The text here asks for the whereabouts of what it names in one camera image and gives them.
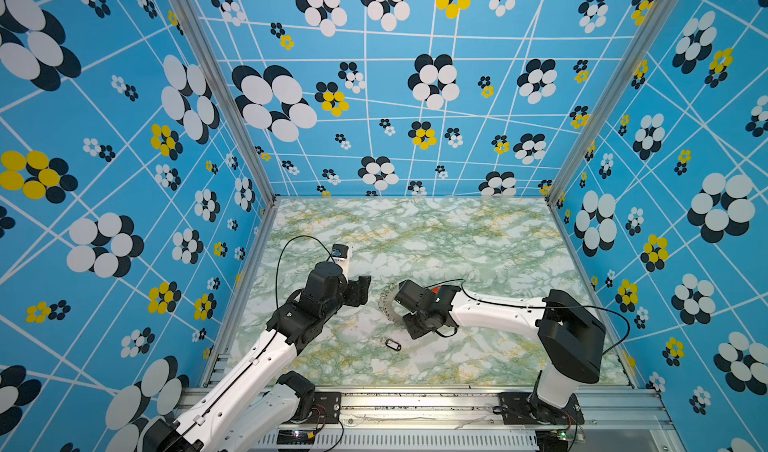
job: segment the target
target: blue floral wallpaper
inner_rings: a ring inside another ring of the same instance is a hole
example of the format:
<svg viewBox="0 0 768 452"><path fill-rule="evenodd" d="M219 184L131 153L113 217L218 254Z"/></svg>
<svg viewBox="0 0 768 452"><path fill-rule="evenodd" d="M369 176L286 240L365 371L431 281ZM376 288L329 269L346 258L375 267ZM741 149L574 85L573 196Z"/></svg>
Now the blue floral wallpaper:
<svg viewBox="0 0 768 452"><path fill-rule="evenodd" d="M284 196L546 195L654 5L194 1Z"/></svg>
<svg viewBox="0 0 768 452"><path fill-rule="evenodd" d="M0 0L0 63L0 450L133 450L264 201L168 0Z"/></svg>
<svg viewBox="0 0 768 452"><path fill-rule="evenodd" d="M768 447L766 6L680 0L556 200L688 450Z"/></svg>

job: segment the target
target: marble surface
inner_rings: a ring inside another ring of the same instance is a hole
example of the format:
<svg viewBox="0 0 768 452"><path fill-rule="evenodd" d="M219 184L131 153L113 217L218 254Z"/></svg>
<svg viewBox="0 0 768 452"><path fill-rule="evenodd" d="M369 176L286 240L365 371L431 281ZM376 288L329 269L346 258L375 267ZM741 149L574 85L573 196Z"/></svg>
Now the marble surface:
<svg viewBox="0 0 768 452"><path fill-rule="evenodd" d="M302 234L318 237L328 248L350 246L350 276L373 279L368 303L342 308L291 364L317 385L533 384L547 358L531 340L486 328L412 340L388 321L379 310L381 298L407 278L425 286L466 278L469 291L521 298L560 288L591 303L540 198L281 198L279 203L230 366L264 330L275 307L280 250ZM325 257L311 239L288 246L280 264L281 304ZM402 350L387 348L387 338ZM603 359L600 383L628 383L614 353Z"/></svg>

